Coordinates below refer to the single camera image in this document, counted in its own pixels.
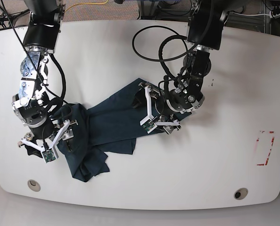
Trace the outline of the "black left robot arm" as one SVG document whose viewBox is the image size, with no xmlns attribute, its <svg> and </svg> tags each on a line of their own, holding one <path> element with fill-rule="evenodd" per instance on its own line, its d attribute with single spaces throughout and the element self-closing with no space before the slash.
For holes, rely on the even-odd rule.
<svg viewBox="0 0 280 226">
<path fill-rule="evenodd" d="M 210 51 L 219 50 L 222 30 L 227 18 L 228 2 L 224 0 L 196 0 L 190 11 L 188 33 L 165 39 L 158 50 L 157 61 L 161 63 L 165 76 L 157 86 L 141 82 L 133 107 L 146 105 L 147 115 L 140 125 L 147 133 L 158 129 L 171 134 L 179 130 L 179 114 L 191 114 L 201 107 L 205 97 L 201 92 L 203 80 L 211 70 Z M 172 40 L 189 42 L 192 47 L 181 54 L 184 58 L 180 72 L 174 76 L 163 57 L 165 45 Z"/>
</svg>

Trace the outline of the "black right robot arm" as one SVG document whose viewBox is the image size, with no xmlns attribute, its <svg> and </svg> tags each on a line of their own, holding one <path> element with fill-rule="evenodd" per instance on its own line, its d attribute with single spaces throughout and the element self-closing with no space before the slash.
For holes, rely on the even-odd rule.
<svg viewBox="0 0 280 226">
<path fill-rule="evenodd" d="M 56 43 L 66 6 L 61 0 L 26 0 L 30 10 L 30 21 L 22 45 L 26 57 L 20 65 L 21 80 L 18 94 L 13 96 L 12 108 L 15 115 L 30 131 L 18 142 L 28 155 L 42 158 L 46 163 L 58 158 L 56 146 L 60 140 L 73 138 L 71 129 L 72 109 L 67 114 L 56 114 L 64 100 L 66 79 L 64 72 L 54 57 Z M 49 99 L 48 67 L 52 61 L 58 68 L 61 94 Z"/>
</svg>

